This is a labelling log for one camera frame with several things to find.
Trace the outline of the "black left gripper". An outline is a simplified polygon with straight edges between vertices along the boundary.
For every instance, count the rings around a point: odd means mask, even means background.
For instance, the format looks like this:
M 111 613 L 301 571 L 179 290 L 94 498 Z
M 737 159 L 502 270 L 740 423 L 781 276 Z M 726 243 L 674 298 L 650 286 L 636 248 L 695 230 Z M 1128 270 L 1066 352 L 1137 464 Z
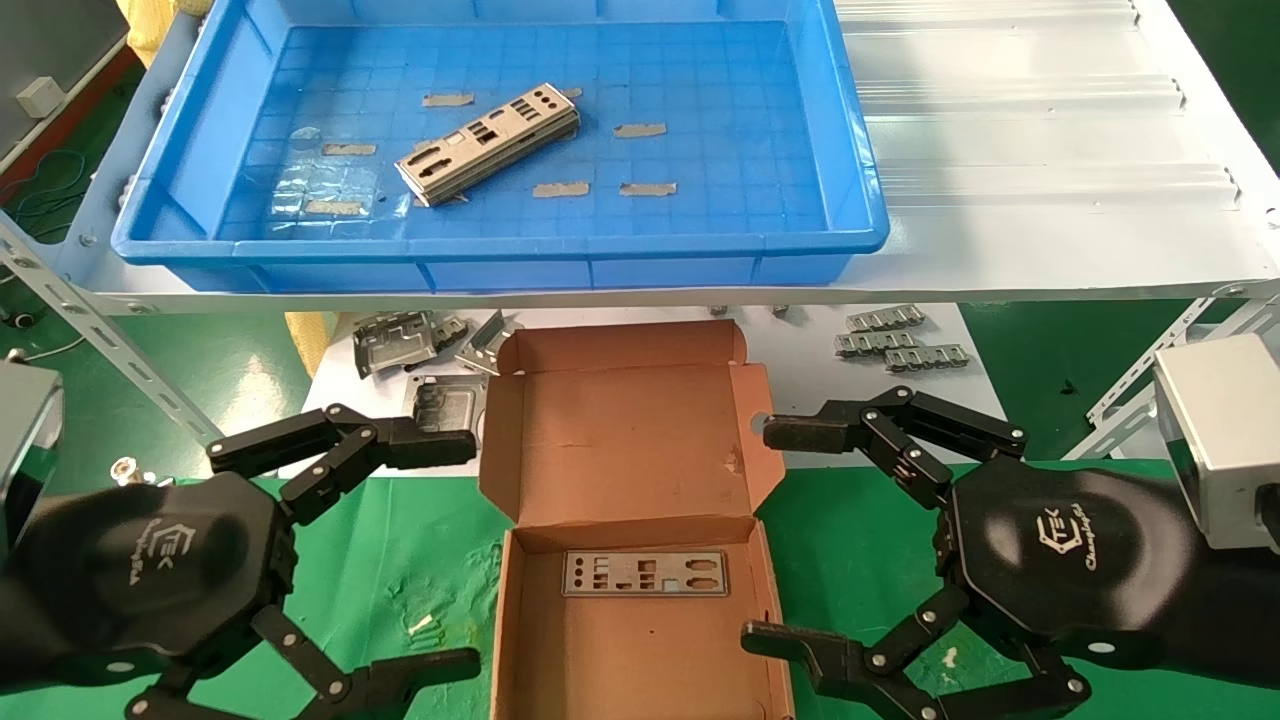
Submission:
M 411 416 L 333 404 L 216 439 L 206 455 L 215 473 L 237 475 L 35 506 L 3 564 L 4 691 L 161 673 L 127 719 L 241 719 L 188 694 L 198 676 L 224 673 L 265 641 L 314 691 L 298 719 L 403 719 L 420 691 L 480 674 L 470 647 L 343 673 L 280 607 L 298 562 L 291 523 L 311 524 L 381 468 L 475 460 L 471 430 L 425 430 Z M 303 460 L 279 503 L 246 480 Z

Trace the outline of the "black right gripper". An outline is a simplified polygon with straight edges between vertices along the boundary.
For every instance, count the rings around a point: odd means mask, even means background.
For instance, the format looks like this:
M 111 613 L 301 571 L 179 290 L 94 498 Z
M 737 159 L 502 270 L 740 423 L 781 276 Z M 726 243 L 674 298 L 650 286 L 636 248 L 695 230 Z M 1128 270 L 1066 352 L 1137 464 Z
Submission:
M 763 442 L 861 454 L 918 505 L 943 509 L 940 570 L 972 594 L 945 585 L 872 646 L 742 625 L 744 651 L 804 666 L 818 696 L 882 719 L 1061 719 L 1092 688 L 1059 655 L 1277 687 L 1277 555 L 1212 548 L 1171 480 L 1020 462 L 1021 428 L 906 386 L 829 400 L 809 416 L 768 416 Z M 952 486 L 954 473 L 925 445 L 986 464 Z M 966 615 L 1029 675 L 932 696 L 906 670 Z

